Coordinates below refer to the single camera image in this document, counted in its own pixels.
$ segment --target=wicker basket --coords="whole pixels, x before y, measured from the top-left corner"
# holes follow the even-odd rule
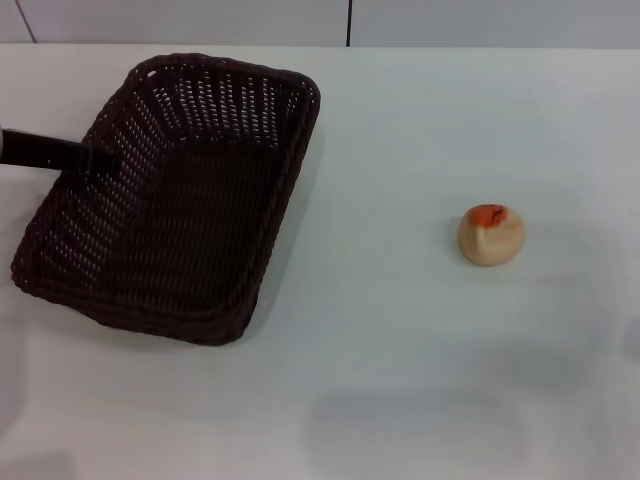
[[[141,63],[84,138],[120,172],[59,177],[13,281],[110,327],[240,338],[319,107],[298,73],[199,54]]]

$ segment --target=brown wicker basket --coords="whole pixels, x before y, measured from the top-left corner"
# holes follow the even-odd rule
[[[298,73],[199,54],[141,63],[83,140],[120,172],[58,178],[13,281],[110,327],[240,338],[319,108]]]

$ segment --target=round bread roll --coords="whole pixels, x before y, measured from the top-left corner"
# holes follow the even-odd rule
[[[462,254],[478,265],[499,265],[524,245],[524,222],[503,205],[478,205],[469,210],[458,229]]]

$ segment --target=white table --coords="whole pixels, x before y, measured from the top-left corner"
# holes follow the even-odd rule
[[[22,294],[56,175],[0,167],[0,478],[637,478],[640,52],[0,46],[0,123],[80,139],[174,51],[322,91],[254,320],[195,347]],[[484,202],[529,226],[494,269],[452,241]]]

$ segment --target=orange topping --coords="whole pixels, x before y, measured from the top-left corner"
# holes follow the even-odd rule
[[[485,228],[497,227],[507,218],[507,212],[502,205],[478,205],[469,211],[469,222]]]

